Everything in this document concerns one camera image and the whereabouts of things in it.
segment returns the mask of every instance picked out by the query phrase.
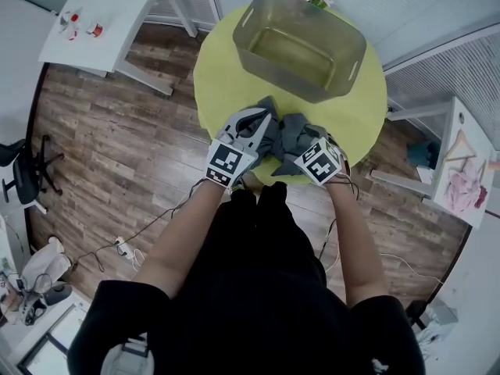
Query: hand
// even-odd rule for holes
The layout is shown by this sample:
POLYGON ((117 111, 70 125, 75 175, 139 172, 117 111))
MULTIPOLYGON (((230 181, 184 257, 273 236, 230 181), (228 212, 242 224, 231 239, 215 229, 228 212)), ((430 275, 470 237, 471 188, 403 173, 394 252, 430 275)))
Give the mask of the hand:
POLYGON ((302 170, 315 184, 322 185, 330 181, 336 174, 348 178, 349 165, 345 154, 329 136, 329 140, 321 137, 312 146, 300 155, 295 165, 302 170))
POLYGON ((205 178, 231 188, 257 159, 271 114, 262 108, 242 109, 231 115, 209 148, 205 178))

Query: pink clothing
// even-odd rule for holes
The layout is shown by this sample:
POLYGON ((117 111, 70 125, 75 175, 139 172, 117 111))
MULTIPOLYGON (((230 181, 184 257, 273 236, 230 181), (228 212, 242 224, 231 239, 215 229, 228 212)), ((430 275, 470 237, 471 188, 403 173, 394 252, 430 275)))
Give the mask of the pink clothing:
POLYGON ((445 196, 450 211, 461 213, 476 204, 481 195, 481 185, 472 159, 466 160, 462 171, 450 169, 448 179, 450 183, 445 196))

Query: clothes hanger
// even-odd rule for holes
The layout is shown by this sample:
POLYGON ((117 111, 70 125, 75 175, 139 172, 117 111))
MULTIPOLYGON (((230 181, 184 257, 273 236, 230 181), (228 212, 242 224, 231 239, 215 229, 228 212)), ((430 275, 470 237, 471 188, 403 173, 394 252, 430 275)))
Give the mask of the clothes hanger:
POLYGON ((484 171, 486 170, 486 167, 487 167, 487 161, 484 160, 483 162, 483 165, 479 167, 479 170, 477 171, 477 173, 480 173, 480 176, 479 176, 479 183, 482 183, 483 182, 483 175, 484 175, 484 171))
POLYGON ((476 157, 477 153, 473 149, 473 147, 470 145, 470 143, 467 141, 466 135, 463 133, 463 130, 459 130, 459 132, 456 135, 456 140, 455 143, 453 143, 453 146, 448 150, 446 153, 445 159, 443 160, 443 163, 446 163, 448 161, 457 161, 459 159, 472 159, 473 157, 476 157), (461 143, 464 143, 467 148, 473 153, 473 155, 467 156, 467 157, 459 157, 459 158, 452 158, 450 159, 449 156, 455 152, 455 150, 460 146, 461 143))

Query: white table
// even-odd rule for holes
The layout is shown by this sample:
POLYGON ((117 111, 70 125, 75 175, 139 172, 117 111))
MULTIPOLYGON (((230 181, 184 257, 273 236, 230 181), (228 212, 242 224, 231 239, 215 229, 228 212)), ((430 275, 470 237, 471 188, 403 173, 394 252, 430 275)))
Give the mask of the white table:
POLYGON ((473 227, 479 227, 483 219, 486 204, 488 203, 488 198, 490 197, 494 176, 494 171, 488 167, 488 163, 495 161, 496 152, 490 140, 464 104, 454 97, 447 103, 390 112, 387 115, 387 119, 397 121, 435 115, 445 116, 445 130, 441 139, 441 150, 431 184, 425 184, 417 180, 410 180, 376 170, 371 172, 371 176, 375 179, 385 180, 391 184, 422 193, 428 196, 428 198, 423 199, 425 204, 451 213, 473 227), (460 142, 456 143, 459 134, 465 136, 466 141, 461 141, 462 139, 459 138, 460 142), (467 156, 473 156, 471 159, 476 168, 481 169, 483 164, 485 165, 480 184, 488 193, 479 209, 471 205, 462 212, 452 212, 448 208, 445 198, 445 192, 449 185, 448 177, 451 169, 460 171, 463 168, 466 160, 462 159, 462 157, 467 156))
MULTIPOLYGON (((130 45, 155 1, 68 0, 61 14, 81 9, 81 19, 99 23, 103 32, 97 38, 80 32, 75 40, 69 41, 59 34, 58 18, 41 50, 39 60, 101 72, 119 71, 166 95, 171 95, 173 90, 164 80, 154 78, 125 61, 130 45)), ((188 18, 182 0, 169 0, 169 3, 188 34, 195 37, 197 30, 188 18)))

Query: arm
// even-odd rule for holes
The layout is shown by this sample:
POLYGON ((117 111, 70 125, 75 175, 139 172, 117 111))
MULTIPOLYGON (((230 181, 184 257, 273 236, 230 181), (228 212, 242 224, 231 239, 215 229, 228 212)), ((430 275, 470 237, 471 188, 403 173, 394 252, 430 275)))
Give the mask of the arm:
POLYGON ((388 295, 387 281, 377 246, 348 184, 326 184, 337 217, 347 304, 388 295))
POLYGON ((203 182, 159 235, 133 280, 173 298, 203 245, 223 193, 224 187, 203 182))

